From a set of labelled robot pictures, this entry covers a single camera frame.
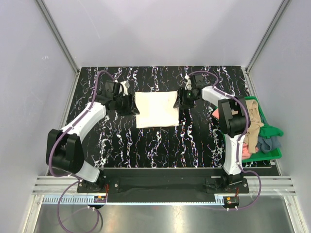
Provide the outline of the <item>cream white t shirt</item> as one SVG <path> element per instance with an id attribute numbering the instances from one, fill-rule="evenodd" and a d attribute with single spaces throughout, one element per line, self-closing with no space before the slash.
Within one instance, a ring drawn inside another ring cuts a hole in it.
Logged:
<path id="1" fill-rule="evenodd" d="M 174 127 L 179 125 L 179 109 L 174 108 L 177 92 L 136 92 L 135 103 L 138 129 Z"/>

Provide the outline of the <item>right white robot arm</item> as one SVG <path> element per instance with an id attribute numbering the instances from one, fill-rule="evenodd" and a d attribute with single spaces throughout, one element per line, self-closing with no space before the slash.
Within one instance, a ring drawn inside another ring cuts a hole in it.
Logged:
<path id="1" fill-rule="evenodd" d="M 196 100 L 202 99 L 217 107 L 219 127 L 225 137 L 225 162 L 220 178 L 222 190 L 232 192 L 243 181 L 242 148 L 250 119 L 243 96 L 233 96 L 213 85 L 207 85 L 203 74 L 216 77 L 209 71 L 195 71 L 185 76 L 185 86 L 177 91 L 174 108 L 190 109 Z"/>

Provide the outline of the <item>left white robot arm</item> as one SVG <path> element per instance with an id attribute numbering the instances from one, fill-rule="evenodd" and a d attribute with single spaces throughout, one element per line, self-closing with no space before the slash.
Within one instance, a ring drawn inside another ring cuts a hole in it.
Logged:
<path id="1" fill-rule="evenodd" d="M 49 170 L 57 168 L 85 180 L 94 192 L 104 189 L 104 173 L 85 160 L 82 142 L 107 112 L 119 116 L 139 114 L 134 97 L 128 92 L 129 86 L 127 81 L 107 81 L 72 122 L 59 130 L 50 130 L 46 152 Z"/>

